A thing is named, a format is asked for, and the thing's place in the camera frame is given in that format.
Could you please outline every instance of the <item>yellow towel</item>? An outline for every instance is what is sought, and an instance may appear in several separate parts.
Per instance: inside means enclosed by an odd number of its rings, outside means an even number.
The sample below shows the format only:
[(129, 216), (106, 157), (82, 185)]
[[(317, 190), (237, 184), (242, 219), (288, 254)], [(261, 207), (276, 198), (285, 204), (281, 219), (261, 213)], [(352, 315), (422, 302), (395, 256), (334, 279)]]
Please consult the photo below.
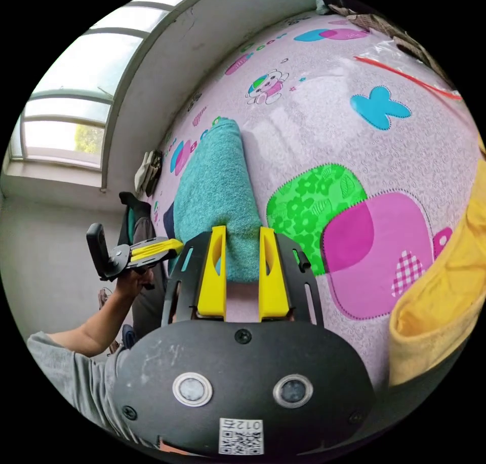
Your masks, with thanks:
[[(483, 153), (484, 145), (479, 138)], [(469, 205), (438, 259), (390, 317), (390, 385), (433, 368), (471, 334), (486, 297), (486, 158)]]

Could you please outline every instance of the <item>checkered heart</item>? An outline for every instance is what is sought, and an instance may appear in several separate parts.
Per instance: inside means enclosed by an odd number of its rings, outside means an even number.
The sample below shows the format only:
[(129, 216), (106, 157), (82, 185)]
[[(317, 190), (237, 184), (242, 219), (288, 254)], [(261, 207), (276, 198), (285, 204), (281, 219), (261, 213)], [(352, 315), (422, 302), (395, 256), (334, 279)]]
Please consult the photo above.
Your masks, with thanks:
[(402, 295), (424, 272), (425, 270), (420, 260), (412, 253), (403, 251), (396, 264), (395, 279), (391, 286), (392, 296)]

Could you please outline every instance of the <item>window sill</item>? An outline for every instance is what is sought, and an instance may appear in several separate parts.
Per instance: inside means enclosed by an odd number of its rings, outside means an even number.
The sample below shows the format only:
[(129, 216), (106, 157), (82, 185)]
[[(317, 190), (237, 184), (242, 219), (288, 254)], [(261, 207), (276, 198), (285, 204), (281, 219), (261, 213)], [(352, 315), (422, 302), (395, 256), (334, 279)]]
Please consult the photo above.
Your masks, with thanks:
[(10, 161), (3, 168), (4, 175), (31, 179), (52, 180), (69, 184), (101, 188), (101, 172), (37, 162)]

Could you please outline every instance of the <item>hand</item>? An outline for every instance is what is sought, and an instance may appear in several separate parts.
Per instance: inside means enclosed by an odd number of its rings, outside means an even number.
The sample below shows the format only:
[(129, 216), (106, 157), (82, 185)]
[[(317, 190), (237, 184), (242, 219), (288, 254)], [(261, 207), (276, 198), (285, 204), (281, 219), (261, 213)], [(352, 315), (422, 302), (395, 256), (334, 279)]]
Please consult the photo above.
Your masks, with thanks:
[(139, 274), (133, 270), (122, 273), (116, 280), (115, 292), (122, 298), (133, 300), (147, 283), (152, 283), (153, 272), (148, 269), (145, 273)]

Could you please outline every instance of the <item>red string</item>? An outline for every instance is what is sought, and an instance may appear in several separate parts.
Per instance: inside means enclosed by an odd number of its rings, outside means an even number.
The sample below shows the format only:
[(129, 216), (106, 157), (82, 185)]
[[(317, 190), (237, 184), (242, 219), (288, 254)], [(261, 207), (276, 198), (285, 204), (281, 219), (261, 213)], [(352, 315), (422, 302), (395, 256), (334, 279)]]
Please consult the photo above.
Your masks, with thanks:
[(400, 76), (402, 76), (406, 79), (410, 79), (410, 81), (414, 82), (415, 84), (418, 84), (419, 86), (422, 86), (422, 87), (425, 87), (425, 88), (428, 88), (428, 89), (432, 89), (436, 93), (442, 94), (443, 96), (446, 96), (449, 99), (455, 99), (456, 101), (462, 100), (462, 97), (458, 96), (457, 94), (448, 93), (447, 91), (443, 91), (442, 89), (435, 88), (434, 86), (431, 86), (430, 84), (427, 84), (423, 81), (420, 81), (419, 79), (417, 79), (417, 78), (415, 78), (411, 75), (405, 74), (404, 72), (396, 70), (393, 67), (390, 67), (389, 65), (382, 64), (381, 62), (378, 62), (377, 60), (369, 59), (368, 57), (358, 57), (358, 56), (354, 56), (354, 58), (356, 60), (361, 61), (361, 62), (365, 62), (366, 64), (375, 65), (377, 67), (381, 67), (382, 69), (388, 70), (390, 72), (394, 72), (395, 74), (398, 74), (398, 75), (400, 75)]

